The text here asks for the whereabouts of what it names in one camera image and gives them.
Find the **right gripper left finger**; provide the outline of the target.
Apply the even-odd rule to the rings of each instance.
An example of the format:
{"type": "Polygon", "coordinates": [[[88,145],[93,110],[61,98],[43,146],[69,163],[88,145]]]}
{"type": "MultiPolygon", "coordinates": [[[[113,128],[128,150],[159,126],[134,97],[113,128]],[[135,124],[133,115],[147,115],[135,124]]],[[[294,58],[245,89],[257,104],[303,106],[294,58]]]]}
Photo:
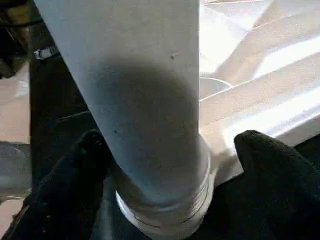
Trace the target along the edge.
{"type": "Polygon", "coordinates": [[[85,133],[24,199],[11,239],[90,239],[110,157],[99,131],[85,133]]]}

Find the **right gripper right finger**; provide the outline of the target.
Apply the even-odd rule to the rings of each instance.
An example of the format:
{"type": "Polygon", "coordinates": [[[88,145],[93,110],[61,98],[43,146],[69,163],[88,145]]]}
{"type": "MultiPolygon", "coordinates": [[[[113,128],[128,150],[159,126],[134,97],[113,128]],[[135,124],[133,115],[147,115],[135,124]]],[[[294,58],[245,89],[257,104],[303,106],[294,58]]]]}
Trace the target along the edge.
{"type": "Polygon", "coordinates": [[[256,130],[233,140],[244,173],[279,240],[320,238],[320,169],[293,147],[256,130]]]}

